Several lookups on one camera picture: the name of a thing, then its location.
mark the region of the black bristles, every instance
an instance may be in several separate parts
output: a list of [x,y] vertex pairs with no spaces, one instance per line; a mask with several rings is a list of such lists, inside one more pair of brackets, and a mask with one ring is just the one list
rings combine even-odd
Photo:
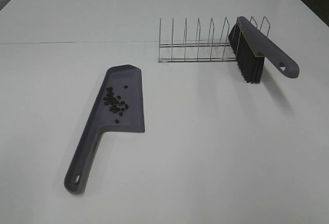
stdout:
[[240,28],[237,24],[234,25],[231,30],[228,40],[231,43],[237,65],[239,66],[244,79],[247,83],[259,83],[263,72],[265,58],[256,57],[253,54],[243,34],[240,33]]

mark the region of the gray dustpan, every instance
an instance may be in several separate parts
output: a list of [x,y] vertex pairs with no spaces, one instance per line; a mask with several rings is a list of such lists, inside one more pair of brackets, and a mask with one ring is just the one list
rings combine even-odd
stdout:
[[84,191],[104,132],[145,132],[139,68],[123,65],[107,70],[64,179],[64,186],[70,193]]

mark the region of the table surface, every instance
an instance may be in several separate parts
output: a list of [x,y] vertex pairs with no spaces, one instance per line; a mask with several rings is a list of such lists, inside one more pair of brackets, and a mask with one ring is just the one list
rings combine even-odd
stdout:
[[[259,85],[235,62],[157,63],[160,17],[237,15],[269,18],[298,79],[269,61]],[[328,42],[300,0],[12,0],[0,11],[0,222],[328,223]],[[71,195],[90,109],[123,64],[142,70],[145,133],[105,133]]]

